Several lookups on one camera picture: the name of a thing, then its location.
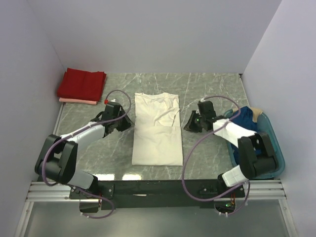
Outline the white t shirt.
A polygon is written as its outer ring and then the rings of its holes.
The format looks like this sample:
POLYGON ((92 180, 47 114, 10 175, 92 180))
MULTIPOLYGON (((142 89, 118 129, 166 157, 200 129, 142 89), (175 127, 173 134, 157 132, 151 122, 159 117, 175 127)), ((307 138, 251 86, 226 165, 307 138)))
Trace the white t shirt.
POLYGON ((132 165, 183 165, 178 95, 135 93, 132 165))

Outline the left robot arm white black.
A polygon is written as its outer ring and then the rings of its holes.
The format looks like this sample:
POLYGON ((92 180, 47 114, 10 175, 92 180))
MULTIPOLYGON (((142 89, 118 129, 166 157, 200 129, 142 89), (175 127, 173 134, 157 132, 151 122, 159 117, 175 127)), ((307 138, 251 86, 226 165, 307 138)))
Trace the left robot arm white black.
POLYGON ((90 173, 76 169, 77 154, 80 149, 103 139, 114 130, 123 132, 132 126, 127 113, 117 102, 108 102, 86 126, 69 134, 49 135, 42 147, 35 165, 35 173, 43 179, 81 188, 93 195, 100 195, 102 188, 98 178, 90 173))

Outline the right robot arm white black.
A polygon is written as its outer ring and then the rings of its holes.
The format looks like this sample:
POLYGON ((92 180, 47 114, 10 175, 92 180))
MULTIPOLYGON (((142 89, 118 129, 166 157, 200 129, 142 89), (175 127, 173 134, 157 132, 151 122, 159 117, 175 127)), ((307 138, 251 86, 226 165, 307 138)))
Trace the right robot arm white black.
POLYGON ((192 111, 185 130, 194 133, 210 131, 237 148, 237 166, 219 175, 226 187, 236 186, 278 169, 279 162, 267 133, 243 128, 224 116, 217 116, 210 101, 199 101, 197 107, 197 111, 192 111))

